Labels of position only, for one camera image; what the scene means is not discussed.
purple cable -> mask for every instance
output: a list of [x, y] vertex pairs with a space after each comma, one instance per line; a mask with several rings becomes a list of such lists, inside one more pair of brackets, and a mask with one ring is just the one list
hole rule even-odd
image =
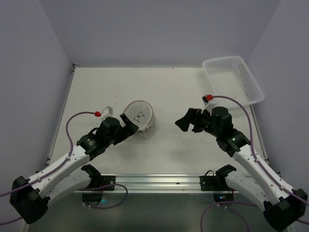
[[298, 222], [300, 222], [300, 223], [303, 223], [303, 224], [309, 225], [309, 222], [306, 222], [306, 221], [303, 221], [303, 220], [300, 220], [300, 219], [298, 219], [297, 221], [298, 221]]
[[[199, 226], [200, 226], [201, 232], [204, 232], [204, 231], [203, 231], [203, 218], [204, 218], [206, 212], [207, 212], [209, 209], [211, 209], [212, 207], [214, 207], [214, 206], [216, 206], [216, 205], [218, 205], [218, 204], [219, 204], [219, 205], [222, 205], [222, 204], [227, 204], [227, 203], [231, 203], [231, 204], [242, 204], [242, 205], [257, 207], [255, 204], [252, 204], [252, 203], [237, 202], [237, 201], [235, 201], [235, 202], [227, 201], [227, 202], [220, 202], [220, 203], [217, 203], [217, 202], [212, 203], [212, 204], [210, 204], [210, 205], [204, 210], [204, 212], [202, 213], [201, 219], [200, 219], [200, 221], [199, 221]], [[234, 210], [231, 210], [231, 211], [235, 212], [237, 215], [239, 215], [239, 216], [241, 217], [241, 219], [243, 219], [243, 221], [244, 221], [245, 224], [246, 224], [247, 231], [249, 231], [249, 226], [248, 226], [247, 222], [244, 220], [244, 218], [243, 218], [239, 213], [237, 213], [236, 211], [234, 211]]]
[[[67, 137], [68, 137], [69, 142], [70, 142], [70, 151], [69, 151], [69, 154], [68, 154], [69, 157], [72, 155], [73, 147], [74, 147], [74, 145], [73, 145], [73, 140], [72, 140], [72, 138], [71, 138], [71, 136], [70, 136], [70, 134], [69, 134], [69, 123], [70, 123], [70, 121], [71, 121], [73, 118], [75, 118], [76, 116], [78, 116], [78, 115], [83, 115], [83, 114], [91, 114], [91, 115], [94, 115], [95, 113], [94, 113], [94, 112], [88, 112], [88, 111], [79, 112], [79, 113], [77, 113], [77, 114], [74, 114], [72, 117], [70, 117], [70, 118], [68, 119], [67, 123], [66, 123], [66, 134], [67, 134]], [[68, 160], [65, 159], [58, 167], [56, 167], [55, 169], [53, 169], [53, 170], [51, 170], [50, 172], [46, 173], [45, 175], [41, 176], [41, 179], [44, 179], [44, 178], [48, 177], [49, 175], [53, 174], [54, 172], [58, 171], [67, 161], [68, 161]], [[24, 188], [26, 188], [26, 187], [28, 187], [28, 186], [31, 186], [31, 185], [37, 183], [38, 181], [39, 181], [39, 180], [34, 180], [34, 181], [32, 181], [32, 182], [30, 182], [30, 183], [28, 183], [28, 184], [26, 184], [26, 185], [23, 185], [23, 186], [21, 186], [21, 187], [19, 187], [19, 188], [16, 188], [16, 189], [13, 189], [13, 190], [11, 190], [11, 191], [2, 193], [2, 194], [0, 194], [0, 197], [4, 197], [4, 196], [9, 195], [9, 194], [11, 194], [11, 193], [13, 193], [13, 192], [17, 192], [17, 191], [19, 191], [19, 190], [22, 190], [22, 189], [24, 189]], [[11, 224], [11, 223], [16, 222], [16, 221], [18, 221], [18, 220], [20, 220], [20, 219], [21, 219], [21, 217], [18, 217], [18, 218], [15, 218], [15, 219], [13, 219], [13, 220], [10, 220], [10, 221], [0, 222], [0, 226], [7, 225], [7, 224]]]
[[[249, 130], [250, 130], [250, 141], [251, 141], [251, 144], [250, 144], [250, 148], [251, 148], [251, 152], [253, 154], [253, 157], [254, 159], [256, 160], [257, 159], [257, 156], [256, 156], [256, 153], [254, 151], [254, 146], [253, 146], [253, 130], [252, 130], [252, 123], [251, 123], [251, 119], [250, 119], [250, 116], [247, 112], [247, 110], [245, 109], [244, 106], [242, 106], [238, 101], [236, 101], [235, 99], [233, 98], [230, 98], [230, 97], [226, 97], [226, 96], [213, 96], [213, 98], [225, 98], [225, 99], [229, 99], [231, 100], [232, 102], [236, 103], [237, 105], [240, 106], [240, 108], [245, 112], [246, 116], [247, 116], [247, 119], [248, 119], [248, 122], [249, 122]], [[278, 187], [281, 187], [281, 184], [267, 171], [267, 169], [262, 165], [262, 163], [260, 161], [257, 162], [259, 164], [259, 166], [262, 168], [262, 170], [268, 175], [268, 177], [278, 186]], [[300, 200], [302, 203], [306, 204], [307, 206], [309, 206], [309, 203], [303, 199], [301, 199], [300, 197], [298, 197], [297, 195], [295, 195], [294, 193], [290, 192], [289, 190], [287, 189], [283, 189], [283, 191], [285, 191], [286, 193], [292, 195], [293, 197], [295, 197], [296, 199]]]
[[20, 219], [22, 219], [22, 217], [18, 217], [18, 218], [15, 218], [15, 219], [13, 219], [13, 220], [10, 220], [10, 221], [0, 222], [0, 226], [4, 226], [4, 225], [7, 225], [7, 224], [11, 224], [11, 223], [13, 223], [13, 222], [19, 221]]
[[250, 232], [250, 228], [249, 228], [248, 223], [246, 222], [245, 218], [244, 218], [239, 212], [237, 212], [237, 211], [234, 210], [234, 209], [230, 209], [230, 208], [227, 208], [227, 210], [229, 210], [229, 211], [231, 211], [231, 212], [237, 214], [237, 215], [242, 219], [242, 221], [245, 223], [247, 232]]
[[104, 185], [104, 186], [101, 186], [101, 187], [98, 187], [98, 188], [91, 188], [91, 189], [90, 188], [86, 188], [86, 189], [83, 188], [81, 190], [82, 191], [95, 191], [95, 190], [101, 190], [101, 189], [112, 187], [112, 186], [120, 186], [120, 187], [123, 187], [126, 190], [125, 197], [120, 202], [118, 202], [117, 204], [111, 205], [111, 206], [106, 206], [106, 207], [99, 207], [99, 206], [95, 206], [95, 205], [89, 205], [91, 208], [94, 208], [94, 209], [112, 209], [112, 208], [115, 208], [115, 207], [121, 205], [126, 200], [128, 192], [127, 192], [127, 188], [124, 185], [112, 184], [112, 185]]

